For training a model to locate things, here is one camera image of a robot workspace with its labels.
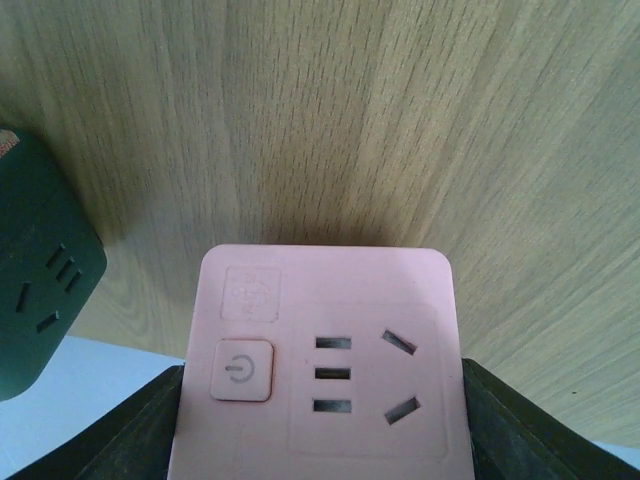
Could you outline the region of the pink cube socket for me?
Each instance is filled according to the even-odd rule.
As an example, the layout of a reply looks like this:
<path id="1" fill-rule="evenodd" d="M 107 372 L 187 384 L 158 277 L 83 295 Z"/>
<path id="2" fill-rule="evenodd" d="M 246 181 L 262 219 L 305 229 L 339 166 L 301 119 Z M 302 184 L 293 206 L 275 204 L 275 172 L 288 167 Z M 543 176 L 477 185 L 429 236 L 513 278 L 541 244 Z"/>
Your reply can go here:
<path id="1" fill-rule="evenodd" d="M 446 257 L 424 248 L 212 248 L 168 475 L 472 478 Z"/>

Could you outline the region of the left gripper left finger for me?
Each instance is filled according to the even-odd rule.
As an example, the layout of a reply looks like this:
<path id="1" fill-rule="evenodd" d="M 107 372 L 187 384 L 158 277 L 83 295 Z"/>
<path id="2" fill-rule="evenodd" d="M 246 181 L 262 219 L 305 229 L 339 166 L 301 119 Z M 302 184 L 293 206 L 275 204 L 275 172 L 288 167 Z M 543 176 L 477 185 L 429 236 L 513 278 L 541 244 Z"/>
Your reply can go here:
<path id="1" fill-rule="evenodd" d="M 13 479 L 166 479 L 184 367 L 171 366 Z"/>

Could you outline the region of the green cube plug adapter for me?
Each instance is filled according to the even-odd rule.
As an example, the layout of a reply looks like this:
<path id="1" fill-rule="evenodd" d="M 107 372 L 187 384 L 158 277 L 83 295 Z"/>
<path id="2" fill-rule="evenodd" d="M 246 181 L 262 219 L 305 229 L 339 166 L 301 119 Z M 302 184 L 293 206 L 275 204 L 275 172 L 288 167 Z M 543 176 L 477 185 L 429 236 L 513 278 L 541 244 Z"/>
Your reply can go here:
<path id="1" fill-rule="evenodd" d="M 52 152 L 1 130 L 1 398 L 39 378 L 107 266 Z"/>

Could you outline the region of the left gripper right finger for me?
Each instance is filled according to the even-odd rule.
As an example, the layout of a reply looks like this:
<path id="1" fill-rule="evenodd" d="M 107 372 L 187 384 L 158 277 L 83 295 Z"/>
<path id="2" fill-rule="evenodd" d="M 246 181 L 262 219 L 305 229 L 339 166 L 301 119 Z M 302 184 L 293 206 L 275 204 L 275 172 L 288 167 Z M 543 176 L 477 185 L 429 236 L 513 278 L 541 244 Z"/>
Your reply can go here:
<path id="1" fill-rule="evenodd" d="M 566 427 L 474 360 L 462 360 L 477 479 L 637 479 L 639 470 Z"/>

